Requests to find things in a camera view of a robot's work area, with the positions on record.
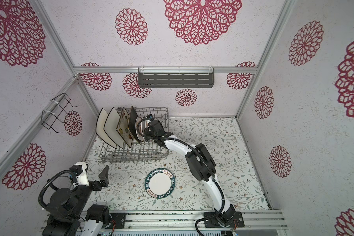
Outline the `round plate orange sunburst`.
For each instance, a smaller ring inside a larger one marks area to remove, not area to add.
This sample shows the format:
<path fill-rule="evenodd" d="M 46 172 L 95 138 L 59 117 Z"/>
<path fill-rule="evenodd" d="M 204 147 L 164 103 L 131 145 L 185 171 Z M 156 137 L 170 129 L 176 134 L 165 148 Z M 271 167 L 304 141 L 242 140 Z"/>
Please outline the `round plate orange sunburst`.
<path fill-rule="evenodd" d="M 144 136 L 150 136 L 150 130 L 148 124 L 149 124 L 148 120 L 143 121 L 141 124 L 141 133 Z"/>

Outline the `round plate green rim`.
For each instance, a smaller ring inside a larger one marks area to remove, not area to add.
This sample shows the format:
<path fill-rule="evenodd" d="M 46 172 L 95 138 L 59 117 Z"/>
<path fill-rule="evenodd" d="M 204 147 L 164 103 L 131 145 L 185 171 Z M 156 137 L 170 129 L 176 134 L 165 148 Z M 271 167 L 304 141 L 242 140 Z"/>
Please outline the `round plate green rim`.
<path fill-rule="evenodd" d="M 145 178 L 146 193 L 155 199 L 163 199 L 172 194 L 176 186 L 174 174 L 165 168 L 152 170 Z"/>

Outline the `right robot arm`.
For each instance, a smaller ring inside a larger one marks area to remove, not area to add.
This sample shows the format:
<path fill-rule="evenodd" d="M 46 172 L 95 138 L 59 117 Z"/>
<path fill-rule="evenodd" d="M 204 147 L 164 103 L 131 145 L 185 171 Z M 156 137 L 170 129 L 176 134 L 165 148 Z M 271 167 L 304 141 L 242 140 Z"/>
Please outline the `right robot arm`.
<path fill-rule="evenodd" d="M 185 157 L 193 177 L 202 182 L 211 197 L 215 213 L 196 221 L 195 228 L 203 221 L 214 220 L 222 227 L 229 227 L 236 210 L 224 194 L 216 174 L 216 163 L 204 144 L 188 144 L 171 132 L 165 131 L 162 123 L 152 115 L 140 120 L 137 133 L 146 141 L 153 140 L 160 147 L 174 151 Z"/>

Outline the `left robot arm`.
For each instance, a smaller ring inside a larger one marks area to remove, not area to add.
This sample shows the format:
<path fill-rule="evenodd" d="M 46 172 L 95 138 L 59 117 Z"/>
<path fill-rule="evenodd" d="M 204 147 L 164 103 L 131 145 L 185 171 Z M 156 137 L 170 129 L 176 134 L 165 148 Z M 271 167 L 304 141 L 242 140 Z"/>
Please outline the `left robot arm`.
<path fill-rule="evenodd" d="M 77 162 L 68 170 L 63 170 L 51 177 L 41 189 L 38 203 L 50 213 L 44 236 L 74 236 L 80 229 L 81 213 L 93 191 L 101 191 L 109 185 L 109 166 L 105 166 L 98 175 L 98 181 L 90 181 L 87 176 L 88 165 Z M 53 182 L 68 174 L 73 189 L 58 188 Z"/>

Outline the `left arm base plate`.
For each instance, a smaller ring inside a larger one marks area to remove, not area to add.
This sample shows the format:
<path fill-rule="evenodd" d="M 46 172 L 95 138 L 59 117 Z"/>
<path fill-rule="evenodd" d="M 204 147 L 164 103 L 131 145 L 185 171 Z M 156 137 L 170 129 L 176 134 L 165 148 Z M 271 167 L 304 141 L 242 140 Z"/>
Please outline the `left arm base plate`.
<path fill-rule="evenodd" d="M 126 222 L 126 213 L 111 212 L 111 220 L 107 229 L 123 229 Z"/>

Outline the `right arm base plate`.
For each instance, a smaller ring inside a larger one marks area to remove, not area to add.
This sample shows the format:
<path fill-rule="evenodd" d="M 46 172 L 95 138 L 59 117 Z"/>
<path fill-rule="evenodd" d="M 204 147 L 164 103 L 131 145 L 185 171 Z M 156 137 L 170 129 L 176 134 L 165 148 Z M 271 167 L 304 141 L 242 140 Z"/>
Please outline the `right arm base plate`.
<path fill-rule="evenodd" d="M 206 228 L 244 228 L 245 223 L 240 211 L 236 211 L 233 216 L 218 215 L 205 221 Z"/>

